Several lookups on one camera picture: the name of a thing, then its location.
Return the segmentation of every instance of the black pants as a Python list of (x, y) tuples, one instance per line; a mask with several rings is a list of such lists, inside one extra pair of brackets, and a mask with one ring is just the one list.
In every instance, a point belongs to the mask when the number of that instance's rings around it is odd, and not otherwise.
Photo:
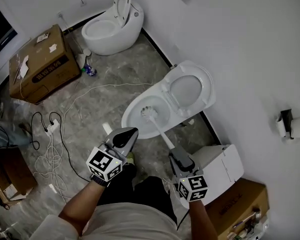
[(165, 191), (162, 180), (150, 176), (133, 188), (132, 180), (136, 173), (137, 169), (133, 164), (125, 165), (123, 171), (111, 180), (97, 205), (135, 203), (150, 206), (168, 215), (177, 224), (170, 196)]

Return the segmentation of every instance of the white wall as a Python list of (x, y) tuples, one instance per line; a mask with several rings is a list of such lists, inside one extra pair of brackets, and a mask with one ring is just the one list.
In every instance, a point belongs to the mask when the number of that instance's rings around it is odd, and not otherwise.
[(0, 52), (0, 84), (9, 75), (9, 59), (30, 38), (59, 24), (65, 23), (57, 17), (59, 12), (69, 27), (105, 11), (113, 0), (0, 0), (0, 10), (18, 35)]
[(239, 150), (245, 177), (267, 185), (266, 239), (300, 240), (300, 143), (284, 144), (276, 114), (300, 116), (300, 0), (137, 0), (144, 28), (174, 63), (190, 59), (213, 76), (205, 111)]
[(12, 14), (20, 23), (22, 29), (34, 38), (51, 25), (59, 23), (62, 29), (64, 23), (57, 17), (62, 12), (69, 26), (81, 22), (108, 9), (113, 0), (4, 0)]

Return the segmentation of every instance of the white shirt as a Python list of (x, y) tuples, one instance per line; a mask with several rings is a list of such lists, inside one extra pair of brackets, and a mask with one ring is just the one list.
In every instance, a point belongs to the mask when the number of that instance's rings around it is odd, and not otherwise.
[[(45, 218), (30, 240), (77, 240), (76, 229), (55, 215)], [(175, 222), (147, 205), (121, 202), (97, 206), (81, 240), (180, 240)]]

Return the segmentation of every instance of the power strip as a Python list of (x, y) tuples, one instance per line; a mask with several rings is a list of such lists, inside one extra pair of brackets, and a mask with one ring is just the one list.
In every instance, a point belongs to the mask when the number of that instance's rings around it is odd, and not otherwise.
[(54, 119), (53, 124), (49, 124), (48, 127), (46, 128), (47, 131), (44, 131), (45, 134), (48, 137), (51, 136), (54, 133), (54, 131), (59, 128), (59, 125), (60, 125), (59, 121), (57, 119)]

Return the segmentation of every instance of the toilet brush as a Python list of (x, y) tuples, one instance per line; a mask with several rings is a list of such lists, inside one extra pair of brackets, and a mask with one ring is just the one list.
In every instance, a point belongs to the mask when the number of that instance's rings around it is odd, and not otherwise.
[(156, 118), (158, 116), (158, 113), (153, 107), (151, 107), (151, 106), (144, 107), (141, 110), (141, 116), (143, 118), (145, 118), (147, 121), (151, 121), (155, 125), (156, 129), (158, 130), (158, 132), (160, 133), (164, 142), (167, 144), (167, 146), (170, 150), (175, 148), (175, 145), (173, 145), (171, 140), (167, 137), (167, 135), (162, 131), (162, 129), (157, 124)]

